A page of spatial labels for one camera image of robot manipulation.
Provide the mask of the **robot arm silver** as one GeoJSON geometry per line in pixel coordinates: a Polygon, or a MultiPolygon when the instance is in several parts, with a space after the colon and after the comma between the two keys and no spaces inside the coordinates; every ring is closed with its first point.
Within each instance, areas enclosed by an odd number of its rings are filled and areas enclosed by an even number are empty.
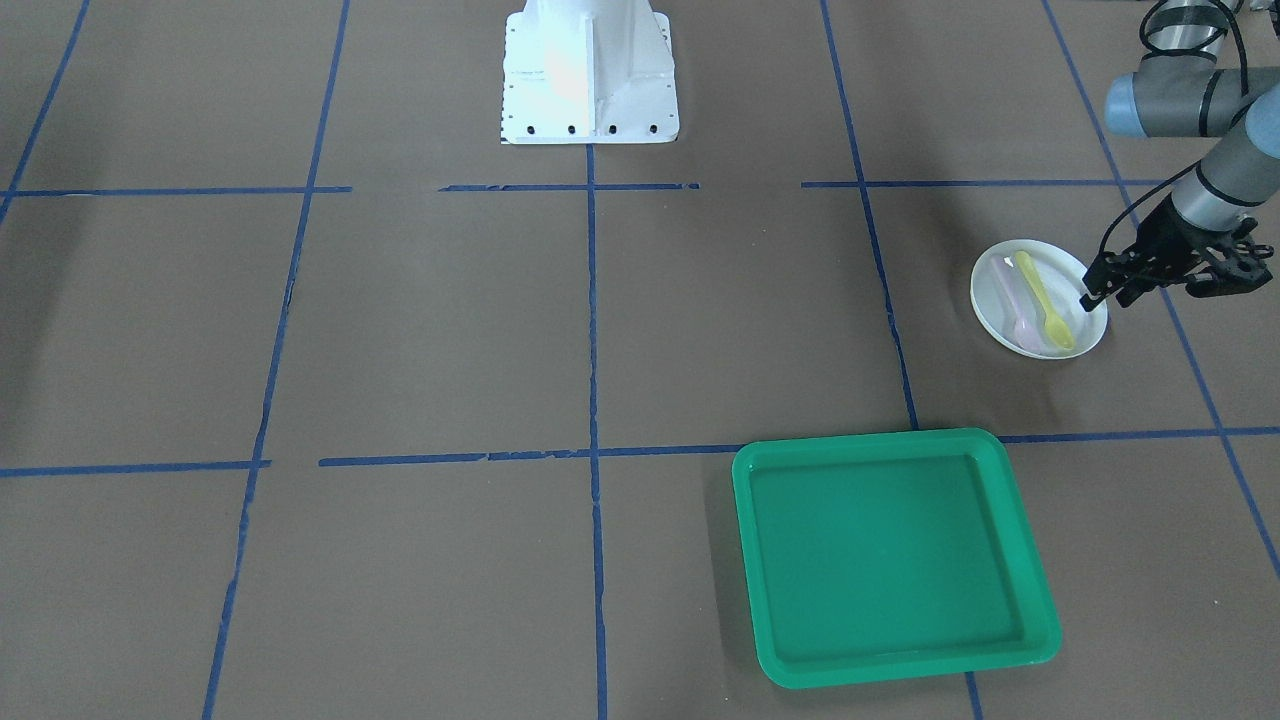
{"type": "Polygon", "coordinates": [[[1147,193],[1134,241],[1103,236],[1083,275],[1082,307],[1128,307],[1157,288],[1196,299],[1253,292],[1272,279],[1274,249],[1254,240],[1254,210],[1277,193],[1277,69],[1251,68],[1238,1],[1157,1],[1144,14],[1137,69],[1107,94],[1105,122],[1139,138],[1211,138],[1198,161],[1147,193]]]}

